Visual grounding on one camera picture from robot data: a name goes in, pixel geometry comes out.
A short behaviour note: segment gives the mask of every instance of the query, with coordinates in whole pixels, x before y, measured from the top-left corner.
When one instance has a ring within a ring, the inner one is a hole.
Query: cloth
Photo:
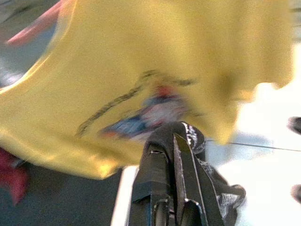
[[[9,188],[14,205],[24,197],[29,179],[24,167],[14,168],[16,161],[16,157],[0,148],[0,186]]]
[[[288,128],[295,133],[301,134],[301,117],[292,117],[288,121]]]
[[[48,51],[0,90],[0,146],[105,178],[137,164],[133,139],[163,123],[182,119],[225,143],[237,101],[260,82],[290,81],[290,33],[286,0],[70,1]]]
[[[301,185],[295,185],[291,191],[292,197],[301,204]]]
[[[196,155],[198,163],[204,168],[209,178],[211,179],[215,189],[216,199],[219,205],[220,213],[225,226],[234,226],[238,216],[237,207],[239,207],[245,200],[246,191],[240,185],[230,186],[227,180],[224,179],[214,169],[214,167],[212,167],[208,162],[206,162],[206,140],[204,138],[204,135],[197,128],[185,122],[167,123],[161,126],[160,128],[156,129],[154,133],[152,133],[152,135],[148,138],[148,140],[145,143],[143,156],[141,158],[140,168],[136,180],[141,181],[141,178],[146,177],[146,175],[148,175],[145,172],[152,170],[150,169],[149,165],[147,165],[147,168],[145,168],[145,165],[143,164],[146,162],[146,159],[150,157],[150,152],[148,151],[150,145],[162,147],[165,152],[165,155],[168,156],[167,158],[169,160],[169,164],[174,164],[174,133],[186,139],[186,141],[191,147],[192,152]],[[135,194],[136,190],[139,189],[141,188],[136,188],[134,183],[133,194]],[[145,193],[142,196],[143,198],[151,195],[151,188],[148,187],[148,189],[149,191],[144,191]]]

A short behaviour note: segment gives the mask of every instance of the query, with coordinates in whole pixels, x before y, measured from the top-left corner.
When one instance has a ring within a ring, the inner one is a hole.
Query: red fabric
[[[24,197],[29,179],[24,167],[12,167],[15,160],[13,155],[0,148],[0,186],[9,188],[14,205]]]

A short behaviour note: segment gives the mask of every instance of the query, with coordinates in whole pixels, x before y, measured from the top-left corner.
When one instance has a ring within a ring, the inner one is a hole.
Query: black fabric
[[[27,165],[31,180],[15,207],[0,190],[0,226],[109,226],[121,170],[106,180],[75,177]]]
[[[291,190],[292,197],[301,204],[301,185],[295,185]]]
[[[171,196],[169,165],[161,147],[151,145],[139,167],[132,192],[129,226],[150,226],[155,222],[155,206],[168,206]]]
[[[292,117],[289,119],[288,127],[301,135],[301,117]]]
[[[141,162],[143,162],[150,154],[148,152],[150,145],[157,145],[165,150],[170,164],[173,164],[174,133],[186,139],[193,153],[197,156],[199,164],[205,169],[211,178],[225,225],[235,225],[237,219],[236,208],[243,202],[246,192],[241,186],[229,186],[227,181],[208,162],[205,161],[206,140],[204,135],[197,128],[185,122],[172,122],[161,126],[155,130],[147,140]]]

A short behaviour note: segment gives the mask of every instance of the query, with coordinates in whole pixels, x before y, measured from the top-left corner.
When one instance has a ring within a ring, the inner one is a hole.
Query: yellow t-shirt
[[[137,164],[137,140],[168,121],[225,143],[242,94],[292,76],[285,0],[74,0],[56,32],[0,89],[0,146],[88,178]]]

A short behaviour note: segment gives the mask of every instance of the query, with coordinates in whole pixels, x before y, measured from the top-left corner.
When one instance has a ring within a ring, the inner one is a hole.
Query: floor
[[[27,164],[31,176],[24,199],[12,205],[0,188],[1,226],[109,226],[121,171],[91,180]]]
[[[51,5],[56,0],[44,2]],[[292,1],[292,6],[301,8],[301,3]],[[41,4],[31,9],[34,13],[24,12],[26,19],[22,21],[16,17],[13,20],[15,29],[8,30],[9,23],[0,24],[0,42],[31,23],[45,8],[47,6]],[[296,10],[293,14],[294,39],[301,40],[301,13]],[[0,86],[12,82],[8,74],[17,79],[32,66],[47,46],[54,29],[20,48],[0,44]],[[301,184],[301,136],[287,128],[289,117],[301,116],[299,62],[301,44],[295,44],[294,80],[279,90],[270,84],[259,85],[254,101],[241,104],[237,131],[230,144],[221,146],[208,142],[208,161],[230,184],[241,184],[246,189],[247,200],[239,209],[237,226],[301,224],[301,205],[290,196],[291,186]],[[68,188],[67,184],[65,186],[62,186],[63,190]],[[16,218],[17,212],[10,211],[10,216]]]

